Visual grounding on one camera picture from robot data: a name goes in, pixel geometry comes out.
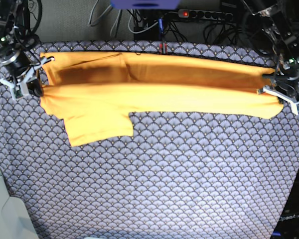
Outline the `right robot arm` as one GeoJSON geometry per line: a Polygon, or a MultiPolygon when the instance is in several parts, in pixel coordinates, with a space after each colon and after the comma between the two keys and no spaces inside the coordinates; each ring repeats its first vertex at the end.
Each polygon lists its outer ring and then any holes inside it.
{"type": "Polygon", "coordinates": [[[0,0],[0,64],[9,77],[0,78],[13,100],[43,96],[39,69],[54,57],[38,58],[32,49],[39,43],[36,31],[43,13],[40,0],[0,0]]]}

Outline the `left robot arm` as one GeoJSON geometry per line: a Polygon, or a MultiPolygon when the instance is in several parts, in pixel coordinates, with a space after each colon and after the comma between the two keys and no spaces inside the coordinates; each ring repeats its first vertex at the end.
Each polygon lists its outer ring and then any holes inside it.
{"type": "Polygon", "coordinates": [[[264,74],[270,80],[257,90],[258,94],[267,93],[290,104],[293,114],[299,114],[299,39],[276,0],[242,1],[250,14],[258,16],[262,31],[272,42],[277,58],[274,72],[264,74]]]}

